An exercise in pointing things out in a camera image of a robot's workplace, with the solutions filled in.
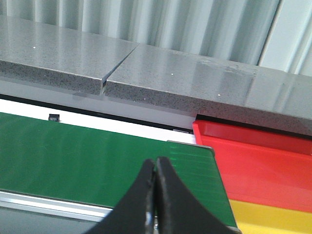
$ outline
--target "gray speckled countertop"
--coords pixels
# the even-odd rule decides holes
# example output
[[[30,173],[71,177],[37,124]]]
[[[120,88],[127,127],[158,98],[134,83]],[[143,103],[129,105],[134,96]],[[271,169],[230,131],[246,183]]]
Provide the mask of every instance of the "gray speckled countertop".
[[[0,76],[90,94],[137,46],[68,28],[0,16]]]
[[[312,136],[312,78],[273,69],[139,45],[105,94]]]
[[[0,77],[312,136],[311,77],[24,19],[0,16]]]

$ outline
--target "white corrugated panel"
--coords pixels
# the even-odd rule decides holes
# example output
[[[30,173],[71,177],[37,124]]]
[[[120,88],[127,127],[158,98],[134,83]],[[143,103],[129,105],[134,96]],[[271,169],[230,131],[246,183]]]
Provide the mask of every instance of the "white corrugated panel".
[[[257,64],[278,0],[0,0],[0,14]]]
[[[312,76],[312,0],[283,0],[260,66]]]

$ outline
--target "red plastic bin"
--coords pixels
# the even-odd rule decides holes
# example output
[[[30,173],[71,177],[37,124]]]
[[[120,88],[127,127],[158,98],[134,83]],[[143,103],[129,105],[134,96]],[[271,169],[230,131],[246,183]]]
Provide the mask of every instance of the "red plastic bin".
[[[197,144],[211,146],[230,199],[312,212],[312,141],[196,120]]]

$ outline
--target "yellow tray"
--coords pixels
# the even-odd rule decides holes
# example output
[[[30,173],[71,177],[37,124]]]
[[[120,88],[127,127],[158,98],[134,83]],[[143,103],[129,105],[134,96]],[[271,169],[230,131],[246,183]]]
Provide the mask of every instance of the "yellow tray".
[[[243,234],[312,234],[312,213],[230,200]]]

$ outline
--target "green conveyor belt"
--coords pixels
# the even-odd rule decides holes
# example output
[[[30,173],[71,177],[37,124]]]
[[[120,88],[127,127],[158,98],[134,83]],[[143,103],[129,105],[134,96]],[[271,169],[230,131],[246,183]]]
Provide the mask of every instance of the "green conveyor belt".
[[[197,199],[236,227],[210,149],[0,113],[0,190],[113,207],[142,162],[170,158]]]

